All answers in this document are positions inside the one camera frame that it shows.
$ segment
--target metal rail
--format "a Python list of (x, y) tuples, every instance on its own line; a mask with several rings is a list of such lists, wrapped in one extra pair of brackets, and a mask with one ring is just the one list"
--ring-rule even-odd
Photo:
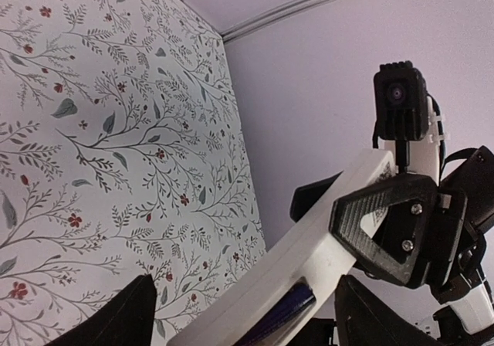
[(223, 42), (225, 44), (233, 42), (274, 23), (287, 19), (290, 16), (334, 1), (336, 0), (293, 0), (287, 2), (284, 5), (273, 8), (222, 32)]

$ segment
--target grey leaf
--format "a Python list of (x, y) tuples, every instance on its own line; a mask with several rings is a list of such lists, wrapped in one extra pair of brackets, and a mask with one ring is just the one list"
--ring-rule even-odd
[(191, 82), (194, 82), (194, 80), (192, 79), (191, 75), (187, 73), (187, 71), (185, 70), (184, 71), (185, 73), (185, 76), (187, 76), (187, 78), (191, 81)]
[(52, 114), (54, 118), (62, 118), (66, 116), (72, 116), (77, 113), (77, 107), (72, 99), (66, 98), (62, 100), (55, 113)]
[(111, 134), (113, 132), (113, 126), (115, 126), (115, 112), (111, 114), (103, 123), (103, 131), (107, 134)]
[(167, 53), (160, 47), (157, 52), (156, 52), (156, 56), (166, 56)]
[(165, 287), (161, 295), (161, 304), (165, 305), (168, 301), (168, 287)]
[(125, 159), (122, 154), (114, 152), (113, 156), (120, 161), (120, 163), (125, 167), (127, 171), (129, 171), (129, 169), (127, 168), (127, 159)]
[(204, 99), (204, 101), (207, 101), (208, 99), (206, 98), (206, 90), (204, 90), (204, 87), (201, 86), (201, 95), (202, 95), (202, 99)]
[(160, 135), (154, 135), (151, 139), (149, 139), (147, 142), (148, 143), (155, 143), (156, 141), (160, 140)]
[(190, 287), (191, 283), (186, 283), (184, 284), (184, 286), (182, 287), (182, 293), (184, 293), (189, 287)]
[(206, 202), (206, 187), (204, 187), (199, 195), (199, 202), (204, 205)]
[(165, 338), (166, 334), (164, 332), (163, 323), (159, 319), (154, 319), (154, 323), (156, 324), (156, 331), (158, 332), (158, 334), (162, 336), (162, 338)]
[(7, 221), (7, 228), (12, 229), (14, 226), (17, 225), (17, 212), (15, 211), (15, 208), (10, 202), (10, 199), (8, 199), (7, 195), (4, 192), (2, 192), (2, 194), (2, 210), (5, 215), (5, 220)]
[(17, 256), (14, 257), (13, 259), (8, 259), (4, 263), (0, 264), (0, 276), (12, 270), (16, 263), (17, 263)]
[(156, 102), (154, 102), (153, 109), (154, 109), (154, 116), (156, 117), (157, 120), (159, 120), (161, 118), (161, 113), (160, 113), (160, 108), (157, 107)]
[(72, 181), (72, 186), (75, 186), (76, 188), (83, 185), (92, 185), (92, 184), (84, 178), (78, 178), (77, 180)]
[(19, 64), (20, 66), (27, 66), (27, 65), (25, 65), (25, 64), (24, 64), (24, 62), (23, 62), (22, 60), (20, 60), (20, 59), (19, 59), (17, 56), (15, 56), (15, 55), (12, 55), (12, 54), (11, 54), (11, 55), (10, 55), (10, 60), (11, 60), (12, 62), (14, 62), (15, 64)]

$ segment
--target bolt head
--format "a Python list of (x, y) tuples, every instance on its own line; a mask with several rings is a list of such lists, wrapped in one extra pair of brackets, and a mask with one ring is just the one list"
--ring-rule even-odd
[(420, 203), (416, 203), (411, 207), (412, 215), (420, 215), (423, 212), (422, 205)]
[(410, 252), (413, 250), (414, 248), (414, 243), (410, 240), (410, 239), (406, 239), (404, 240), (403, 242), (401, 242), (401, 248), (405, 251), (405, 252)]

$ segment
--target red flower pattern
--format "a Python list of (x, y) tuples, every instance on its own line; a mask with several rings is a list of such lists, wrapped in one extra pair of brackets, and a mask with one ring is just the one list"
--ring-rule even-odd
[(24, 51), (25, 51), (26, 54), (32, 54), (32, 51), (33, 50), (34, 49), (32, 48), (31, 45), (29, 45), (29, 44), (24, 45)]
[(57, 93), (62, 93), (62, 91), (63, 91), (63, 85), (61, 83), (55, 83), (55, 86), (53, 87), (53, 89)]
[(71, 214), (69, 217), (69, 224), (73, 228), (78, 228), (82, 222), (83, 222), (83, 220), (79, 216), (77, 216), (75, 213)]
[(14, 289), (10, 291), (9, 295), (12, 298), (16, 298), (18, 300), (24, 300), (24, 297), (27, 296), (28, 290), (25, 287), (25, 283), (14, 282)]
[(158, 148), (157, 152), (156, 152), (156, 156), (160, 159), (163, 159), (164, 158), (164, 150), (163, 149), (160, 149)]
[(185, 194), (182, 194), (180, 196), (180, 203), (182, 205), (187, 205), (190, 201), (188, 200), (187, 196)]
[(50, 16), (52, 16), (52, 9), (51, 8), (47, 8), (46, 6), (43, 6), (39, 12), (41, 13), (41, 16), (44, 16), (46, 18), (49, 18)]

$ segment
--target floral wallpaper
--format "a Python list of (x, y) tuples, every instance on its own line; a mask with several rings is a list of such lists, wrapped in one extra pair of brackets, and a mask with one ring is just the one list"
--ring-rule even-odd
[(220, 36), (179, 0), (0, 0), (0, 345), (136, 275), (153, 344), (264, 252)]

